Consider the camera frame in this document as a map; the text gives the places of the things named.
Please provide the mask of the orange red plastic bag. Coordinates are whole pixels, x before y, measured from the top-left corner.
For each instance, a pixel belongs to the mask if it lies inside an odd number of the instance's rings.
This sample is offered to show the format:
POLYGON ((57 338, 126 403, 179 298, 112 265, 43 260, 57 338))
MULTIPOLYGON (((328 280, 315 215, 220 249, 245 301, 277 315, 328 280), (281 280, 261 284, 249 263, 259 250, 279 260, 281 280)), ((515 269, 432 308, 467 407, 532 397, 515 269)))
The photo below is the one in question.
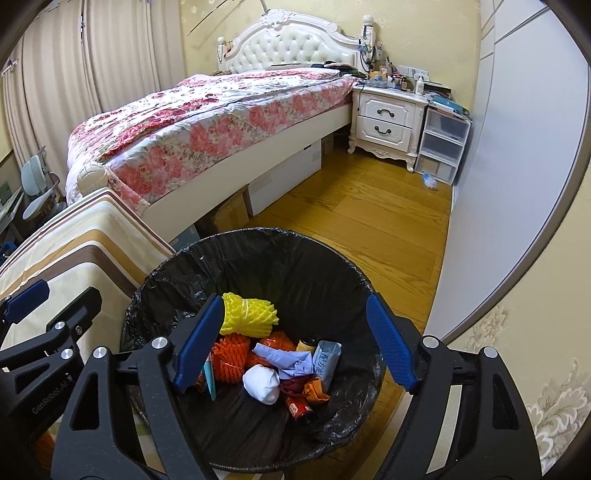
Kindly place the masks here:
POLYGON ((266 338, 259 339, 259 344, 283 351, 294 351, 297 349, 294 342, 292 342, 290 337, 288 337, 283 331, 271 332, 266 338))

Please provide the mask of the black lined trash bin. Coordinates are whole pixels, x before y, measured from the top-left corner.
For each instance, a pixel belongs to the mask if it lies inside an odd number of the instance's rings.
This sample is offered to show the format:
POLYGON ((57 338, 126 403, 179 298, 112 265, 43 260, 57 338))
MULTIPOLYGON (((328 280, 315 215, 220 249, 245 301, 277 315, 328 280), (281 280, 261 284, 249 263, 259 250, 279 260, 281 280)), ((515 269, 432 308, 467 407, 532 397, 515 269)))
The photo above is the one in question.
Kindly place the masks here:
POLYGON ((184 389, 182 422, 217 469, 283 470, 348 444, 369 416, 385 372, 366 318, 373 292, 353 262, 315 239, 273 228, 226 232, 145 279, 120 347, 166 337, 221 297, 221 330, 205 351, 215 388, 184 389))

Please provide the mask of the white squeeze tube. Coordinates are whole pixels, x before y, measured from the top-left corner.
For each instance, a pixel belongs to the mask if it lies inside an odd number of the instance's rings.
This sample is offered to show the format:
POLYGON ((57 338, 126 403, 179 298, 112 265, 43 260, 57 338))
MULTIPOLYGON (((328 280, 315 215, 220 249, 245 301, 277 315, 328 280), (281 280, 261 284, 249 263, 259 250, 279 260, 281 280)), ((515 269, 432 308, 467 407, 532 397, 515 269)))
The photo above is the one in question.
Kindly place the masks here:
POLYGON ((342 344, 321 340, 315 348, 312 355, 312 365, 314 366, 315 376, 321 380, 322 391, 327 393, 335 374, 335 368, 339 363, 339 357, 342 354, 342 344))

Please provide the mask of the white crumpled paper ball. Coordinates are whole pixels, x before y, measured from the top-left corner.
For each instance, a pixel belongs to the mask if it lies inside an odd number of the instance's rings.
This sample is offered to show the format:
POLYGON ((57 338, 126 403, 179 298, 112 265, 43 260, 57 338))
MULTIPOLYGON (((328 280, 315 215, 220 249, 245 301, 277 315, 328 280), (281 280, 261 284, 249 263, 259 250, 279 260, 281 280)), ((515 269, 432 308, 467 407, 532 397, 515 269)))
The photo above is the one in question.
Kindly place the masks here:
POLYGON ((280 376, 272 368, 255 365, 242 375, 246 393, 263 405, 273 405, 280 398, 280 376))

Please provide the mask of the yellow foam fruit net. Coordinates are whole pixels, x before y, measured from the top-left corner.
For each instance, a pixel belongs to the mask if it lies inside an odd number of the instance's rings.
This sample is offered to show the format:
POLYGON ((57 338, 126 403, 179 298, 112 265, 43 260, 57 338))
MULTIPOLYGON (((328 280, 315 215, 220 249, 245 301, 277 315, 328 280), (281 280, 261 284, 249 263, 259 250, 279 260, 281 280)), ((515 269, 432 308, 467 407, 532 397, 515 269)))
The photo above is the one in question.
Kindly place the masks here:
POLYGON ((235 293, 222 296, 224 319, 220 335, 240 334, 252 338, 266 338, 279 323, 276 307, 263 299, 245 299, 235 293))

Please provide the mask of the study desk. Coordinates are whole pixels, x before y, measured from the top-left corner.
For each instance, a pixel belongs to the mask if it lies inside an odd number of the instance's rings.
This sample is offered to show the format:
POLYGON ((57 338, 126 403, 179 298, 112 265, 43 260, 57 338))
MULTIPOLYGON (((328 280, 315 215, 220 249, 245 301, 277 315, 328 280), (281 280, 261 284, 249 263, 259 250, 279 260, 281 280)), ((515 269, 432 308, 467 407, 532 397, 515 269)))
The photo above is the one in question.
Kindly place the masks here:
POLYGON ((0 234, 10 234, 16 242, 22 242, 23 236, 16 222, 22 221, 21 206, 24 200, 23 187, 13 193, 1 208, 0 234))

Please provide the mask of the crumpled lavender cloth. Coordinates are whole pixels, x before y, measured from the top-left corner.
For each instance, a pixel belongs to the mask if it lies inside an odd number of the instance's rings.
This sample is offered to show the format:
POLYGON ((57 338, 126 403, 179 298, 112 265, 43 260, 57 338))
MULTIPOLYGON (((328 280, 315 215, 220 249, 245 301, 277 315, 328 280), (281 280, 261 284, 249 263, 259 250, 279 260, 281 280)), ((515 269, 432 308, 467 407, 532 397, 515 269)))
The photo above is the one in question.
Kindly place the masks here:
POLYGON ((257 343, 252 352, 276 367, 280 380, 313 375, 311 352, 283 351, 257 343))

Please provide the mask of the striped beige bed cover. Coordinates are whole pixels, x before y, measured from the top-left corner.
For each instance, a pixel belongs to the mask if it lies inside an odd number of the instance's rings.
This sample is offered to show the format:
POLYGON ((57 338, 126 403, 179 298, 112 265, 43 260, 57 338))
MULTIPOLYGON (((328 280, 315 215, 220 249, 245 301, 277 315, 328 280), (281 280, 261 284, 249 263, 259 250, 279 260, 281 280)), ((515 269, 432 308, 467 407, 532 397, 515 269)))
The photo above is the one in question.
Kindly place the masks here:
POLYGON ((1 266, 1 296, 36 281, 50 295, 1 341, 7 349, 45 332, 46 325, 89 287, 102 298, 100 313, 77 341, 84 360, 95 348, 119 350, 125 311, 138 287, 173 248, 108 189, 97 191, 51 219, 1 266))

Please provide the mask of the red snack wrapper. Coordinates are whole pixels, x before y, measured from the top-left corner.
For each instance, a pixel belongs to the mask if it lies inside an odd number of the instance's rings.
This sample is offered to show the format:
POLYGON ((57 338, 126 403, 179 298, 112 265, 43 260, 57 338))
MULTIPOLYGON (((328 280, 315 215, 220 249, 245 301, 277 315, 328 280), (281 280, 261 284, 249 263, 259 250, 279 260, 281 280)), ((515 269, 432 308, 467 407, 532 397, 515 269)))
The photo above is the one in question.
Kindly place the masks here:
POLYGON ((307 375, 280 381, 280 392, 290 415, 298 420, 314 412, 314 405, 328 403, 331 396, 325 393, 318 376, 307 375))

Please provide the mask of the light blue desk chair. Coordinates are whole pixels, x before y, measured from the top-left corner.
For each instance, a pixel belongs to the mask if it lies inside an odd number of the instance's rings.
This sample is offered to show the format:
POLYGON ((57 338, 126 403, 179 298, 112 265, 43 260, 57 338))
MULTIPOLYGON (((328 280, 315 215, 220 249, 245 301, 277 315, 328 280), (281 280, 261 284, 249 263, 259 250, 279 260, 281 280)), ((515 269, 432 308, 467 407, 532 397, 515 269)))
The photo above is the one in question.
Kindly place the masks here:
POLYGON ((22 214, 24 221, 32 221, 39 215, 51 218, 67 207, 60 196, 60 179, 49 170, 45 161, 45 148, 41 148, 24 163, 20 176, 21 185, 29 198, 22 214))

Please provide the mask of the white storage box under bed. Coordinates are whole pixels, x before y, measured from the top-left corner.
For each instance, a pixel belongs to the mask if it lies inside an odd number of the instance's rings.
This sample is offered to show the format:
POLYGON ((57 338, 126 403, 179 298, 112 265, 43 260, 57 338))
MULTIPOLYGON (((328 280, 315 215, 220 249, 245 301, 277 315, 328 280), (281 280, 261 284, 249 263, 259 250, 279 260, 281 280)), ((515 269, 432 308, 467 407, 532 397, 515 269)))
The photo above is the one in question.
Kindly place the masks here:
POLYGON ((249 184, 246 194, 249 214, 259 215, 321 169, 322 141, 318 140, 249 184))

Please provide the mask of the floral pink bedspread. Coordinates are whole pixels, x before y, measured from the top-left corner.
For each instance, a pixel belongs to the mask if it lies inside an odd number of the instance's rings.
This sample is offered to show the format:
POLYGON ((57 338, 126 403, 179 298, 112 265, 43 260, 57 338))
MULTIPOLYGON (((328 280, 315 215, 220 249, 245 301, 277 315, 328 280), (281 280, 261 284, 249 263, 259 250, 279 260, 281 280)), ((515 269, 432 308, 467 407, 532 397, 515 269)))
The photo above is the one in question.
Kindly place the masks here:
POLYGON ((222 160, 345 105, 355 84, 328 68, 195 74, 78 125, 66 201, 108 187, 143 213, 222 160))

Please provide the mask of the white nightstand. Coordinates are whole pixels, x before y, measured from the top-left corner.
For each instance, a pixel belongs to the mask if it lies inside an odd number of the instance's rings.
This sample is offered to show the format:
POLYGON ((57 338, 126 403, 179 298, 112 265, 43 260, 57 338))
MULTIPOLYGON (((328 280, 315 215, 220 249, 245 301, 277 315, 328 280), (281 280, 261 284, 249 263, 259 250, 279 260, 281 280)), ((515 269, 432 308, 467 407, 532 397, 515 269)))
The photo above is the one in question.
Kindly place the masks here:
POLYGON ((428 106, 426 97, 358 84, 352 98, 348 153, 363 149, 379 159, 403 161, 413 173, 428 106))

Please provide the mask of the beige curtains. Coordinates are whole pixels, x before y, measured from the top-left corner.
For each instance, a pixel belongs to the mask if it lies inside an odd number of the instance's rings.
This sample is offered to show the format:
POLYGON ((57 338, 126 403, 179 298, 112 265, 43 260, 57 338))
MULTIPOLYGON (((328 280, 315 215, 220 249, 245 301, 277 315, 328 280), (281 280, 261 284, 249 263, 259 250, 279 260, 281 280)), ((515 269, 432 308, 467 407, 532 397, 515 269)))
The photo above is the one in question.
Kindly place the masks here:
POLYGON ((1 65, 1 157, 67 174, 70 133, 185 76, 176 1, 52 1, 1 65))

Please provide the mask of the white bed frame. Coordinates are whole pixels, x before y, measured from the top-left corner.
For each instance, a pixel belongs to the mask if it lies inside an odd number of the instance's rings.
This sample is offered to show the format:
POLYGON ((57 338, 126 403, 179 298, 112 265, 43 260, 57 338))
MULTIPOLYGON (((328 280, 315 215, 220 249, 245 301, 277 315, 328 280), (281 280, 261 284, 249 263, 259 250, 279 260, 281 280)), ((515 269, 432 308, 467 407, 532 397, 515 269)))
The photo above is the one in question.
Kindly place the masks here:
POLYGON ((229 156, 150 205, 142 220, 170 241, 242 187, 348 125, 351 117, 352 105, 346 103, 229 156))

